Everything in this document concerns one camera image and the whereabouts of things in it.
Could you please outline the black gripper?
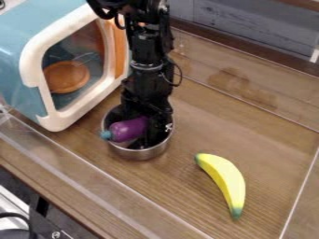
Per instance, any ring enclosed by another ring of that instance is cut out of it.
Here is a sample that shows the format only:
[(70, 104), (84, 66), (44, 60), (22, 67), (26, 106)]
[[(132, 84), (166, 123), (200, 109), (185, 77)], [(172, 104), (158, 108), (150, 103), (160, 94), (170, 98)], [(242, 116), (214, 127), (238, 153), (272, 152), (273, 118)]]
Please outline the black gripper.
[(129, 69), (130, 74), (121, 81), (121, 118), (149, 117), (145, 143), (153, 147), (173, 130), (173, 109), (168, 97), (173, 90), (174, 66), (169, 61), (160, 64), (133, 61)]

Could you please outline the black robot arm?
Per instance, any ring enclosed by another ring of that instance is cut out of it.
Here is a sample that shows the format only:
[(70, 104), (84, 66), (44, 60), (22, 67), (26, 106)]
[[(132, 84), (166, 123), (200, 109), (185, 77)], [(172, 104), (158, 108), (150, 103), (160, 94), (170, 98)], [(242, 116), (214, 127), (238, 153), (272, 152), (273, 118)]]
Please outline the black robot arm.
[(146, 149), (161, 143), (173, 125), (168, 97), (174, 62), (169, 6), (165, 0), (85, 0), (94, 14), (125, 31), (132, 53), (129, 76), (121, 81), (121, 104), (104, 119), (102, 139)]

